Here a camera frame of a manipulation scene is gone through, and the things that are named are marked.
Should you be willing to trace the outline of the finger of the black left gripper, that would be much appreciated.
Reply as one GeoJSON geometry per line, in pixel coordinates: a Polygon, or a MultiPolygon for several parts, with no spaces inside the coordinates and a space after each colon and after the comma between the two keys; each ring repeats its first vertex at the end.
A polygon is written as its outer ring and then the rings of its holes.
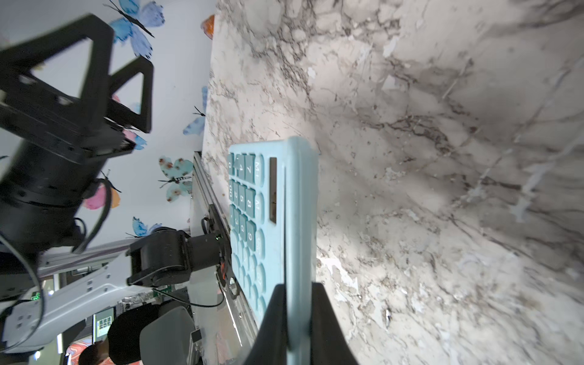
{"type": "Polygon", "coordinates": [[[43,124],[98,132],[108,100],[113,30],[96,15],[1,51],[7,102],[43,124]]]}
{"type": "Polygon", "coordinates": [[[140,56],[109,76],[106,118],[145,134],[152,131],[155,68],[140,56]]]}

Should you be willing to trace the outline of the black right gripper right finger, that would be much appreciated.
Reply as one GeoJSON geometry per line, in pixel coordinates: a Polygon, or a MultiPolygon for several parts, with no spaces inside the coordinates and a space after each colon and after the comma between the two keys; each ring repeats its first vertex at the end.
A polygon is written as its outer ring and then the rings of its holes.
{"type": "Polygon", "coordinates": [[[358,365],[321,283],[312,284],[311,364],[358,365]]]}

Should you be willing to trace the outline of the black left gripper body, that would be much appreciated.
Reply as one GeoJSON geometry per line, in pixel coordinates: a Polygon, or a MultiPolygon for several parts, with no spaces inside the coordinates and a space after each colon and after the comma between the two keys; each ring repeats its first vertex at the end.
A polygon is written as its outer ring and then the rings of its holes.
{"type": "Polygon", "coordinates": [[[106,94],[77,99],[44,82],[1,84],[1,128],[22,139],[1,179],[1,235],[19,253],[69,246],[79,254],[97,236],[109,207],[92,231],[76,214],[109,185],[98,176],[106,161],[135,149],[124,132],[137,125],[137,114],[113,98],[123,86],[109,82],[106,94]]]}

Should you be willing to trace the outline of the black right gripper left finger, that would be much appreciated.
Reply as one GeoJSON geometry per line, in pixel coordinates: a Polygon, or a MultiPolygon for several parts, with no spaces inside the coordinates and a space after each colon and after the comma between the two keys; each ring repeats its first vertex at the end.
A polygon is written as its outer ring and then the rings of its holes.
{"type": "Polygon", "coordinates": [[[285,365],[287,363],[286,287],[275,287],[255,343],[244,365],[285,365]]]}

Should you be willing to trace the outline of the light blue calculator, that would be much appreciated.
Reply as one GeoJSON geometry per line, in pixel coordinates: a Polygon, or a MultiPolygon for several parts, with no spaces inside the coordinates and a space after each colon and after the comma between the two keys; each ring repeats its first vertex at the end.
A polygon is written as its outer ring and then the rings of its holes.
{"type": "Polygon", "coordinates": [[[318,155],[302,137],[234,144],[228,153],[234,277],[256,324],[284,289],[286,364],[310,363],[318,155]]]}

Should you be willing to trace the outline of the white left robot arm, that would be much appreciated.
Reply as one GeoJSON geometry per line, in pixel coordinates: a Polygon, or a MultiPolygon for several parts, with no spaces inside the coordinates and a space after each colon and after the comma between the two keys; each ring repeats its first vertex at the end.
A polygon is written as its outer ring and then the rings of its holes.
{"type": "Polygon", "coordinates": [[[29,355],[124,297],[182,283],[223,260],[227,238],[218,226],[192,238],[158,228],[54,295],[24,299],[40,287],[42,252],[67,246],[79,255],[99,233],[102,221],[88,230],[76,214],[100,186],[111,190],[100,173],[106,162],[134,152],[126,130],[152,130],[154,67],[138,57],[111,73],[113,39],[111,26],[86,15],[1,52],[1,127],[21,139],[1,179],[1,299],[12,302],[1,317],[2,355],[29,355]],[[83,40],[92,48],[79,97],[32,74],[83,40]]]}

